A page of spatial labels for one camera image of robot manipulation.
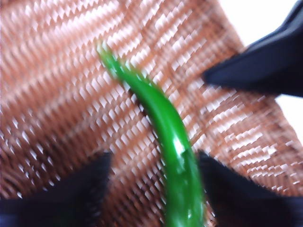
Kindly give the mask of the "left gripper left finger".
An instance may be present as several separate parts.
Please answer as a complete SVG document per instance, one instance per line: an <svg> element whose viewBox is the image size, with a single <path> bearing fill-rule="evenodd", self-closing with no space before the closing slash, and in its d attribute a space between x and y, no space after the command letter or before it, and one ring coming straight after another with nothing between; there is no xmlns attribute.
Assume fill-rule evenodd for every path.
<svg viewBox="0 0 303 227"><path fill-rule="evenodd" d="M93 227L101 216L111 153L54 186L23 199L0 201L2 227Z"/></svg>

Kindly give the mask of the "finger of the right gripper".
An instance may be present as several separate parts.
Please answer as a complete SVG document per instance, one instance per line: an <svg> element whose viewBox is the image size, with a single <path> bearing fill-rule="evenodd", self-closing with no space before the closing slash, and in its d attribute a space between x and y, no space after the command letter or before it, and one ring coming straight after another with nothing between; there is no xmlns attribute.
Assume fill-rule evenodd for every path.
<svg viewBox="0 0 303 227"><path fill-rule="evenodd" d="M272 33L207 69L212 85L272 94L303 95L303 2Z"/></svg>

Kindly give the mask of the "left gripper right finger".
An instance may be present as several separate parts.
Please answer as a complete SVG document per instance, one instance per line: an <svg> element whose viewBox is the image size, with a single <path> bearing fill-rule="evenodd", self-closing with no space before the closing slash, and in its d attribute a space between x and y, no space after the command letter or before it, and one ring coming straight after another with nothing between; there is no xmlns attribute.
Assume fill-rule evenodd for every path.
<svg viewBox="0 0 303 227"><path fill-rule="evenodd" d="M206 197L220 227L301 227L302 196L282 196L198 153Z"/></svg>

